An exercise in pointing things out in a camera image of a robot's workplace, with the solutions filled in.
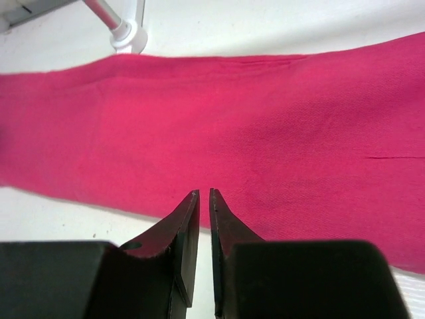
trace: pink fabric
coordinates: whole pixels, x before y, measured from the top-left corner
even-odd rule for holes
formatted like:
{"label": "pink fabric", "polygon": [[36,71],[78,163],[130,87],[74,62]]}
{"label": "pink fabric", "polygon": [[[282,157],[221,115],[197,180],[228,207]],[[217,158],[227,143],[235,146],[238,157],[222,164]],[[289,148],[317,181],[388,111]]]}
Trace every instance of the pink fabric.
{"label": "pink fabric", "polygon": [[0,183],[146,215],[219,188],[265,239],[425,272],[425,33],[305,56],[113,56],[0,77]]}

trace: metal rod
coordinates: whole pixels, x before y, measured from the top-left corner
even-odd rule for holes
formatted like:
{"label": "metal rod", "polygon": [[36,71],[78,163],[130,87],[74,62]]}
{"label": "metal rod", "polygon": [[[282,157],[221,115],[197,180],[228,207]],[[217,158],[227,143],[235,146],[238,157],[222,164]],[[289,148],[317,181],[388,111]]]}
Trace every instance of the metal rod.
{"label": "metal rod", "polygon": [[121,24],[122,19],[105,0],[84,0],[84,2],[110,30],[117,29]]}

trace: red cloth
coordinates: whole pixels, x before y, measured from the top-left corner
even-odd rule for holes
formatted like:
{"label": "red cloth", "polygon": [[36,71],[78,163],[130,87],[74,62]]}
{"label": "red cloth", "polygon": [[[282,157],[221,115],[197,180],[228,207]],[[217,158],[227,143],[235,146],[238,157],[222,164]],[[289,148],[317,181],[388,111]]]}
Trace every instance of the red cloth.
{"label": "red cloth", "polygon": [[425,272],[425,33],[303,56],[113,56],[0,77],[0,183],[162,217],[219,188],[265,239]]}

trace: white surface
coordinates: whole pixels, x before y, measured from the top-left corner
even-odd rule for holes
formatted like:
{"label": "white surface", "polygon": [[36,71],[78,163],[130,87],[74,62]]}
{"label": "white surface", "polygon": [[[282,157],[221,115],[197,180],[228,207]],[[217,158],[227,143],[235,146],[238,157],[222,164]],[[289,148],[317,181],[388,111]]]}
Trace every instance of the white surface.
{"label": "white surface", "polygon": [[[108,3],[121,12],[122,0]],[[147,0],[144,26],[149,33],[146,54],[316,53],[423,32],[425,1]],[[54,70],[91,62],[114,52],[109,36],[109,30],[79,1],[0,35],[0,72]],[[0,189],[2,241],[95,237],[119,245],[153,222],[121,211]],[[211,269],[205,231],[199,241],[194,307],[187,318],[213,318]],[[395,273],[414,318],[425,318],[424,277]]]}

